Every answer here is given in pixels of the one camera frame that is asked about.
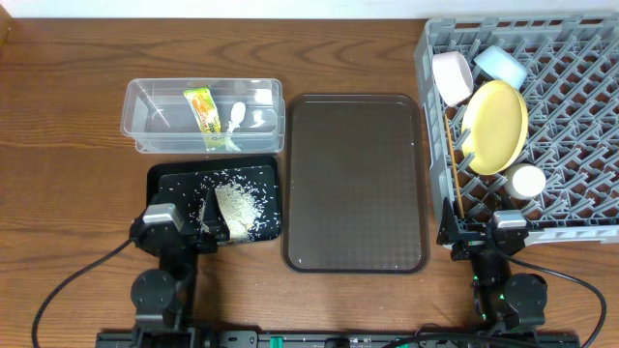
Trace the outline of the white cup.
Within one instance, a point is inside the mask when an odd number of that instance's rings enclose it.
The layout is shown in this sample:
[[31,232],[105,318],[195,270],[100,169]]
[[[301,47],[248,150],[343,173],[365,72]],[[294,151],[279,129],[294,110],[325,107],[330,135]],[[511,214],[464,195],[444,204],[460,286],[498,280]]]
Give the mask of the white cup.
[[505,191],[518,200],[525,200],[540,194],[546,184],[544,172],[529,163],[520,163],[506,170],[504,176],[507,179],[504,185]]

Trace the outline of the green snack wrapper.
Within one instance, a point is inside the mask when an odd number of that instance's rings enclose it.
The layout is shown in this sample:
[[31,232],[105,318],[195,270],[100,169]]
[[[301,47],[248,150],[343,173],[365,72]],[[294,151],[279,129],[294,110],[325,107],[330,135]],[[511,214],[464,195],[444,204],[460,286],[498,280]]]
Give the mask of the green snack wrapper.
[[200,132],[203,135],[207,151],[214,151],[223,145],[221,120],[218,108],[208,87],[191,89],[184,92]]

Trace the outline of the yellow plate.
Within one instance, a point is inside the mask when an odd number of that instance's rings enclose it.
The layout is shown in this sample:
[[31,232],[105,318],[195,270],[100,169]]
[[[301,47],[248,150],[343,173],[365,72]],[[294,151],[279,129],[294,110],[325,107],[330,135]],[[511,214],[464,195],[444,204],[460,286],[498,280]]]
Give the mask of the yellow plate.
[[528,110],[523,96],[509,83],[492,80],[472,96],[461,121],[469,131],[462,143],[469,167],[480,175],[507,169],[520,154],[528,131]]

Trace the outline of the rice food waste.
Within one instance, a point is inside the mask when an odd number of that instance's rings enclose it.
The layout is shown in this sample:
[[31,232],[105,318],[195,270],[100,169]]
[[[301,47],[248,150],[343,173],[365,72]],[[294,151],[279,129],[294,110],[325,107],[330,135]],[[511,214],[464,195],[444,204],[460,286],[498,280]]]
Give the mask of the rice food waste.
[[208,189],[214,189],[230,231],[229,242],[271,241],[280,235],[279,186],[269,165],[198,172],[189,200],[189,221],[200,230],[200,208]]

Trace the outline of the white tissue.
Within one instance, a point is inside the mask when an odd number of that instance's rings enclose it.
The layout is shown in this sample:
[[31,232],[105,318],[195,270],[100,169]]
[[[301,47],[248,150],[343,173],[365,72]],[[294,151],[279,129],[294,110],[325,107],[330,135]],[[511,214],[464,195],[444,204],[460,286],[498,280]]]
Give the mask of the white tissue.
[[228,128],[226,130],[226,136],[224,137],[224,147],[230,152],[240,152],[241,149],[232,140],[232,133],[240,127],[240,124],[244,121],[246,115],[246,105],[237,101],[233,104],[230,111],[230,120],[228,122]]

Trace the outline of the wooden chopstick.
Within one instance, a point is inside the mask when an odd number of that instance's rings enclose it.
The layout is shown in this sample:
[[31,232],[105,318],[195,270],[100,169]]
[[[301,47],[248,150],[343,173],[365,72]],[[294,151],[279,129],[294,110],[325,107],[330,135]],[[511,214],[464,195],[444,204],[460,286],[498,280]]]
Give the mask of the wooden chopstick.
[[458,205],[458,214],[459,217],[461,219],[465,218],[465,213],[464,213],[464,209],[463,209],[463,203],[462,203],[462,196],[461,196],[461,191],[460,191],[460,185],[459,185],[459,177],[458,177],[458,173],[457,173],[457,161],[456,161],[456,156],[455,156],[455,147],[454,147],[454,143],[453,143],[453,136],[452,136],[452,131],[450,128],[450,123],[449,123],[449,118],[447,113],[444,113],[444,125],[446,128],[446,133],[447,133],[447,142],[448,142],[448,146],[449,146],[449,152],[450,152],[450,157],[452,160],[452,174],[453,174],[453,178],[454,178],[454,183],[455,183],[455,190],[456,190],[456,197],[457,197],[457,205]]

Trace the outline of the blue bowl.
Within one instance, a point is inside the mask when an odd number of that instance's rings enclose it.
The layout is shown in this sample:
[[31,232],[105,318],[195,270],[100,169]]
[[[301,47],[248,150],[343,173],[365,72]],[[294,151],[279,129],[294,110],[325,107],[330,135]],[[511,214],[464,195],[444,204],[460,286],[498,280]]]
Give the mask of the blue bowl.
[[519,90],[527,76],[527,70],[517,59],[502,48],[491,45],[478,54],[473,61],[492,79],[503,80]]

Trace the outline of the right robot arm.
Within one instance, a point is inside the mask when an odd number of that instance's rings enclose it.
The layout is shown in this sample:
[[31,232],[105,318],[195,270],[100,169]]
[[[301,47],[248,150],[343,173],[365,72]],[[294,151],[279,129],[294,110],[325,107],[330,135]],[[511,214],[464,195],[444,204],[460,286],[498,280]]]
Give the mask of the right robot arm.
[[488,223],[464,230],[445,198],[436,243],[451,247],[451,259],[473,270],[476,310],[491,333],[532,332],[545,323],[547,283],[534,274],[515,274],[509,258],[525,248],[527,220],[518,210],[499,210]]

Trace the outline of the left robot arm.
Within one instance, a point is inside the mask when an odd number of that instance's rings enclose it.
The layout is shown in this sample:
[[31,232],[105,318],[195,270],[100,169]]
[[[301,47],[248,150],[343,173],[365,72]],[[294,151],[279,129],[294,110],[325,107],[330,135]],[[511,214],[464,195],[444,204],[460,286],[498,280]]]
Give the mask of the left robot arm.
[[197,328],[192,320],[197,261],[229,240],[215,191],[207,191],[195,229],[173,203],[147,206],[130,228],[130,241],[159,259],[157,269],[133,282],[135,347],[216,347],[218,336]]

